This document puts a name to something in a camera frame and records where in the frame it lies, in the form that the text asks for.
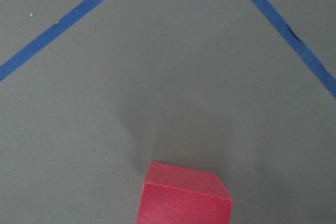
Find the red cube block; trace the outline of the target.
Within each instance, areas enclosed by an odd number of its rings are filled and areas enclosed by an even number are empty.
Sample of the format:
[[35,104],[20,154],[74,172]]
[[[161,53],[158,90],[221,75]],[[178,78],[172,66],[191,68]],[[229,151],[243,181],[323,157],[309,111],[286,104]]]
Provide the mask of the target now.
[[229,223],[232,198],[218,176],[151,162],[137,223]]

